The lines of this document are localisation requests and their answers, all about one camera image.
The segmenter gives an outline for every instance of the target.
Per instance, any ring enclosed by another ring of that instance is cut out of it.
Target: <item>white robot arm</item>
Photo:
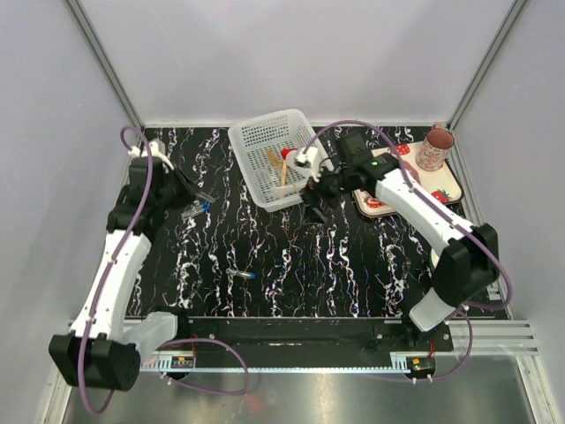
[[[153,312],[142,323],[124,332],[125,311],[135,280],[165,212],[185,208],[198,196],[203,196],[185,174],[175,169],[168,159],[164,160],[162,143],[152,141],[149,145],[153,176],[139,219],[132,220],[145,190],[149,161],[145,152],[140,154],[138,150],[130,165],[129,183],[123,187],[116,206],[109,213],[104,254],[87,301],[69,333],[53,336],[49,344],[51,358],[63,378],[73,386],[79,385],[79,348],[84,337],[87,337],[86,353],[82,357],[86,386],[128,390],[137,379],[140,363],[155,349],[177,336],[190,336],[179,334],[180,329],[185,331],[182,321],[178,320],[179,315],[185,316],[180,308]],[[132,222],[135,222],[132,232],[125,238]],[[103,290],[92,312],[91,306],[96,303],[93,300],[102,282]]]
[[[301,192],[306,204],[305,220],[325,222],[322,204],[334,208],[343,193],[356,189],[366,190],[406,218],[440,258],[433,270],[432,288],[418,302],[402,307],[418,331],[426,333],[498,278],[498,269],[465,234],[472,234],[498,257],[496,231],[488,224],[476,226],[457,216],[410,175],[411,184],[407,184],[398,160],[391,154],[373,157],[360,134],[349,134],[339,141],[339,171],[320,169],[320,162],[312,160],[317,156],[314,147],[299,151],[290,165],[309,168],[311,172]]]

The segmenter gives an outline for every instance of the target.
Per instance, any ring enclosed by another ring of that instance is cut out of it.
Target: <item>wooden stick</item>
[[[286,159],[282,161],[281,187],[286,186]]]
[[[280,170],[282,168],[283,164],[281,163],[281,161],[279,161],[279,158],[276,157],[275,152],[272,148],[267,150],[267,152],[265,152],[265,155],[267,155],[267,159],[276,169]]]

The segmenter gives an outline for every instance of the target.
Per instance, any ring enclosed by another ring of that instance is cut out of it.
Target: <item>black tabletop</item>
[[[429,130],[383,129],[398,144],[421,141]],[[341,131],[359,129],[330,131],[322,139],[330,155]],[[373,132],[362,131],[370,148],[383,147]],[[402,217],[362,217],[350,195],[325,226],[301,224],[303,205],[269,214],[252,201],[227,128],[148,129],[146,135],[162,140],[171,160],[217,201],[192,220],[168,213],[128,315],[175,305],[193,316],[392,316],[408,288],[427,290],[430,246]],[[461,204],[450,207],[463,214]],[[257,277],[229,276],[227,269]]]

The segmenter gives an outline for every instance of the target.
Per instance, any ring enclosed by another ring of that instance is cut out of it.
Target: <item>metal floor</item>
[[[443,374],[455,359],[438,358]],[[242,375],[192,375],[191,382],[236,390]],[[92,392],[101,405],[105,392]],[[383,382],[367,375],[252,375],[245,397],[217,397],[168,386],[141,374],[117,393],[102,417],[91,417],[73,390],[66,424],[145,423],[533,423],[516,363],[510,357],[472,357],[461,372],[433,384]]]

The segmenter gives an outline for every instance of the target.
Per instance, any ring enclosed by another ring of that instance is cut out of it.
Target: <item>cup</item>
[[[441,128],[440,124],[434,125],[416,155],[416,164],[423,170],[441,169],[454,144],[456,139],[451,132]]]

